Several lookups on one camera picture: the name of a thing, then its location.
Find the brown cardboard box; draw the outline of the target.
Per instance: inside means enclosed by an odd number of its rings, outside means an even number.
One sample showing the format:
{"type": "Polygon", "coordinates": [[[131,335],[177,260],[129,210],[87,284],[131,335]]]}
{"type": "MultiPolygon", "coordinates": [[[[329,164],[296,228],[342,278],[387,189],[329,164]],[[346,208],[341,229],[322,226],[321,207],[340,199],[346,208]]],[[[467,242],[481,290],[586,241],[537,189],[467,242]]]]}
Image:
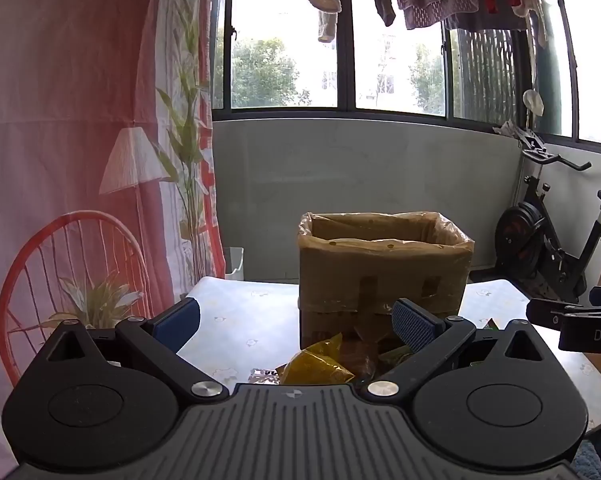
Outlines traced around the brown cardboard box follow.
{"type": "Polygon", "coordinates": [[[378,344],[407,298],[438,318],[457,313],[474,242],[433,211],[304,214],[299,251],[302,347],[337,334],[378,344]]]}

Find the green snack bag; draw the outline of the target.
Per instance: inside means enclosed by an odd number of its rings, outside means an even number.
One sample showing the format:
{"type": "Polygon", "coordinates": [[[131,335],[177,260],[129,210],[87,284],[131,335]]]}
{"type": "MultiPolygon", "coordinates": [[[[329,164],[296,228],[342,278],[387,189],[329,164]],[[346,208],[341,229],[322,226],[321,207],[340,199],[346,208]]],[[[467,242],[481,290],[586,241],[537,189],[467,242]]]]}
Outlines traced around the green snack bag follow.
{"type": "Polygon", "coordinates": [[[379,374],[384,375],[388,373],[390,370],[409,360],[412,356],[413,351],[407,344],[380,354],[378,356],[379,374]]]}

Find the silver foil snack packet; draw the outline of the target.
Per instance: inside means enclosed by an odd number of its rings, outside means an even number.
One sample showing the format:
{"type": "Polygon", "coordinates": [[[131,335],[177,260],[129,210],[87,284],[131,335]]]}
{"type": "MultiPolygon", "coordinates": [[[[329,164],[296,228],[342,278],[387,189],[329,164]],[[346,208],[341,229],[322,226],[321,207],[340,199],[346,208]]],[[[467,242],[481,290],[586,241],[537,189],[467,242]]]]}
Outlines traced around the silver foil snack packet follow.
{"type": "Polygon", "coordinates": [[[276,386],[280,383],[279,374],[276,370],[264,370],[253,368],[248,378],[250,384],[276,386]]]}

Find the white bin on floor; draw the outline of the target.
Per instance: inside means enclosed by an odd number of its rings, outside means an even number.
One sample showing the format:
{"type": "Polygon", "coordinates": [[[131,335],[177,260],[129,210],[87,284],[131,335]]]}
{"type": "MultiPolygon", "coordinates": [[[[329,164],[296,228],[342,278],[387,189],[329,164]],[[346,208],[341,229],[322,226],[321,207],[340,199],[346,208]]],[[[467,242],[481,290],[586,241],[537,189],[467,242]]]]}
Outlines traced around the white bin on floor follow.
{"type": "Polygon", "coordinates": [[[244,248],[224,248],[224,260],[226,260],[226,273],[224,278],[230,281],[244,280],[244,248]]]}

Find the red printed curtain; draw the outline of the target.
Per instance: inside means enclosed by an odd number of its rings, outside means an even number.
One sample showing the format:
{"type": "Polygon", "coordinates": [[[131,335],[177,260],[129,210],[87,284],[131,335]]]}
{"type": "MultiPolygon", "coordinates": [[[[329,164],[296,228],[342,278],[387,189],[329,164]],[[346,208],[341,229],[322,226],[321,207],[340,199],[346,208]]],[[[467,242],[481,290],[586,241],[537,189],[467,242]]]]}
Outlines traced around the red printed curtain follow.
{"type": "Polygon", "coordinates": [[[153,316],[226,271],[212,0],[0,0],[3,405],[67,315],[153,316]]]}

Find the black exercise bike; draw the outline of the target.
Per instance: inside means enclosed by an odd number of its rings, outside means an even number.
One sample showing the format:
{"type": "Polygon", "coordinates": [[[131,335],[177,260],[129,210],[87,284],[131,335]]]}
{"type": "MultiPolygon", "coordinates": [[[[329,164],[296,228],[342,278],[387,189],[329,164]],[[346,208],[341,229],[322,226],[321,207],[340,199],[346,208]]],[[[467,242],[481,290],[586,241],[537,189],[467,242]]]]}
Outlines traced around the black exercise bike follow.
{"type": "MultiPolygon", "coordinates": [[[[551,292],[576,302],[587,289],[585,271],[601,243],[601,205],[585,246],[578,256],[566,252],[555,230],[545,197],[550,185],[529,174],[523,200],[501,215],[495,232],[495,271],[518,282],[541,278],[551,292]]],[[[597,193],[601,201],[601,190],[597,193]]]]}

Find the amber yellow snack wrapper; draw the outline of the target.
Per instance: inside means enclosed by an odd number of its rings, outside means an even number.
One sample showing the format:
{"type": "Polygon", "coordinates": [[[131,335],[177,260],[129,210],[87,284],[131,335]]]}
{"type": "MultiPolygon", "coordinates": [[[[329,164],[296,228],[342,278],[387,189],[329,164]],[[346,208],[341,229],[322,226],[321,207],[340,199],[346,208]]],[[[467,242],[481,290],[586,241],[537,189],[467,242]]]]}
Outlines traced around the amber yellow snack wrapper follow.
{"type": "Polygon", "coordinates": [[[337,334],[300,350],[290,362],[276,370],[279,384],[289,385],[343,385],[355,375],[341,363],[343,336],[337,334]]]}

